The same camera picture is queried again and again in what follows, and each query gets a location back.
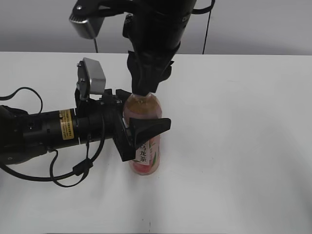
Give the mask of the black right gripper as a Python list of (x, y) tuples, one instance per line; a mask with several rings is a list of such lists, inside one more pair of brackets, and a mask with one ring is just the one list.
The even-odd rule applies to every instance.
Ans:
[[(122, 34), (133, 47), (127, 58), (133, 94), (155, 93), (158, 85), (170, 77), (188, 21), (189, 12), (127, 14)], [(141, 80), (149, 80), (149, 92), (140, 86)]]

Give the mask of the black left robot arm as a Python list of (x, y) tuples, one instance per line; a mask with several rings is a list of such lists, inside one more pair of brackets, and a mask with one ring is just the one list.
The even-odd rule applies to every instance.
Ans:
[(87, 141), (113, 139), (122, 161), (135, 158), (136, 150), (148, 140), (171, 127), (168, 118), (131, 118), (123, 120), (123, 107), (131, 94), (107, 89), (94, 100), (80, 100), (75, 92), (76, 108), (28, 114), (24, 110), (0, 107), (0, 160), (6, 165), (24, 163), (46, 154)]

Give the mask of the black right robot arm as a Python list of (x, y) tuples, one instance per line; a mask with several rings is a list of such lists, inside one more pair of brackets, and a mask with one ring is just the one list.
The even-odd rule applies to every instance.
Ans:
[(194, 6), (194, 0), (78, 0), (69, 21), (82, 38), (95, 39), (105, 18), (125, 13), (122, 35), (133, 47), (127, 59), (132, 92), (146, 96), (171, 75)]

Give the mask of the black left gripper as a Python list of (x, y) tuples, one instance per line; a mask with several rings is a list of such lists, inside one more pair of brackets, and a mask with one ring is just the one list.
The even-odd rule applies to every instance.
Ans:
[(136, 149), (148, 140), (170, 130), (169, 118), (129, 118), (129, 131), (123, 120), (123, 107), (131, 95), (122, 89), (116, 89), (115, 94), (112, 89), (106, 89), (98, 100), (88, 98), (83, 101), (79, 99), (79, 91), (76, 89), (75, 135), (80, 142), (111, 138), (121, 160), (125, 162), (133, 160)]

